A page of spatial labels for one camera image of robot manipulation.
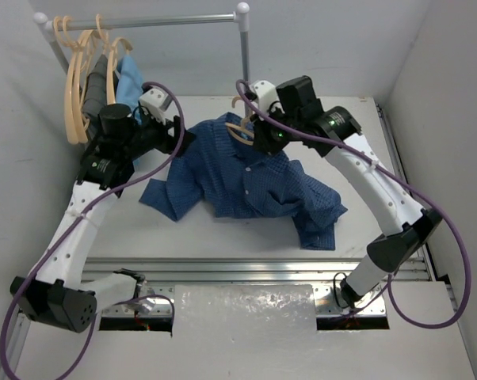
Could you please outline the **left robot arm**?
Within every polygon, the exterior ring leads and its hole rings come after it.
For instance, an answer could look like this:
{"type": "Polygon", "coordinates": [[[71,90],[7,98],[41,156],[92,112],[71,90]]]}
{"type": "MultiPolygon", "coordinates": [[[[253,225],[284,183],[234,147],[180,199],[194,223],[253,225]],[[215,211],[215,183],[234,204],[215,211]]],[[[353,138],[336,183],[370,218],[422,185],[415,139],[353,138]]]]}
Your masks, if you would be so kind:
{"type": "Polygon", "coordinates": [[[96,135],[80,160],[71,199],[49,245],[31,273],[10,285],[14,301],[35,322],[81,333],[96,314],[132,303],[144,276],[119,269],[88,283],[83,269],[107,212],[134,185],[134,162],[151,150],[180,157],[194,140],[184,116],[156,116],[139,106],[140,118],[125,104],[106,105],[98,114],[96,135]]]}

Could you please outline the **blue checkered shirt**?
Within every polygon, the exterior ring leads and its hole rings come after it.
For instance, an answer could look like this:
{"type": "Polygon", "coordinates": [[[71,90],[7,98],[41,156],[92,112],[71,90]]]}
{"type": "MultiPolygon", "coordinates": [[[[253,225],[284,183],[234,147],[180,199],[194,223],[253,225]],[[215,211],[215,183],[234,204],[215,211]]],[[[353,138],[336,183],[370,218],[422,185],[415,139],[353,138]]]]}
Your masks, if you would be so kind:
{"type": "Polygon", "coordinates": [[[195,140],[170,163],[165,180],[150,179],[139,202],[177,222],[201,200],[217,218],[289,217],[302,249],[333,250],[335,225],[346,213],[338,192],[306,174],[298,160],[273,156],[232,138],[228,112],[189,129],[195,140]]]}

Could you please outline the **beige wooden hanger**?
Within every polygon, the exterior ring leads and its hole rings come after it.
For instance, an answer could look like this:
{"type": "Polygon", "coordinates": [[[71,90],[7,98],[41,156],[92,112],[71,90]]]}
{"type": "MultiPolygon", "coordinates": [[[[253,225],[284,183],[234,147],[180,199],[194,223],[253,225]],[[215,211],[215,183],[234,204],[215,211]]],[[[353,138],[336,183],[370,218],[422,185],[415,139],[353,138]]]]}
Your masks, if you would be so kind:
{"type": "Polygon", "coordinates": [[[225,123],[225,127],[230,136],[239,143],[246,146],[253,146],[254,144],[254,132],[247,127],[252,114],[252,111],[248,107],[246,107],[245,116],[241,119],[239,123],[225,123]]]}

